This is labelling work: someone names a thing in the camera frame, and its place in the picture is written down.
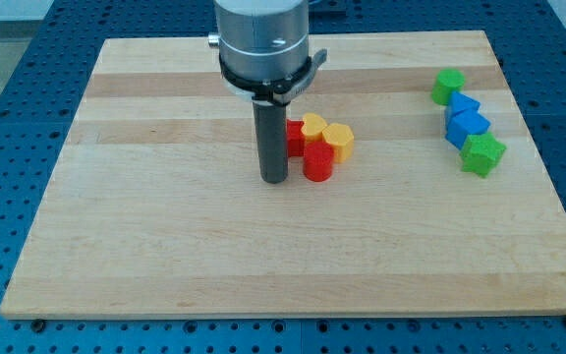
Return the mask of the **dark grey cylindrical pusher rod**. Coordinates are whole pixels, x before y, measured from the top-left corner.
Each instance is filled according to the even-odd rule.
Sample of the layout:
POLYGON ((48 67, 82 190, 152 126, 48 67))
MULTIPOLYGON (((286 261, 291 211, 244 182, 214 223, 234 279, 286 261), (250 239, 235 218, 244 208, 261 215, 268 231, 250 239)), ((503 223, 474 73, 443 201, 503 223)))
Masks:
POLYGON ((277 184, 288 176, 286 109, 253 104, 255 137, 262 180, 277 184))

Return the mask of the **black clamp ring mount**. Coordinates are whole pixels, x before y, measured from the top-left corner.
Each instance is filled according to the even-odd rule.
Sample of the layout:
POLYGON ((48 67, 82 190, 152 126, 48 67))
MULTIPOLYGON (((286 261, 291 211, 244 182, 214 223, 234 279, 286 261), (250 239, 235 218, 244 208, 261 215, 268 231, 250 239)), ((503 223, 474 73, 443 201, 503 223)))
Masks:
POLYGON ((238 97, 261 105, 288 105, 313 82, 319 67, 326 62, 327 49, 321 48, 293 74, 279 80, 253 81, 234 73, 219 58, 220 72, 225 86, 238 97))

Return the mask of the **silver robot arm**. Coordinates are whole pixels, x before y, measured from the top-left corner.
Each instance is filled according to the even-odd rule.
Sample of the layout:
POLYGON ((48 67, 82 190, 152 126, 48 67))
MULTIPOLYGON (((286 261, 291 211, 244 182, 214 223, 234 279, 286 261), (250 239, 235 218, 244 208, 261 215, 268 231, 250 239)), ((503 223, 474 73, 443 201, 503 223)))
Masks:
POLYGON ((327 51, 310 55, 307 0, 215 0, 218 50, 227 88, 249 101, 261 179, 288 176, 287 106, 312 83, 327 51))

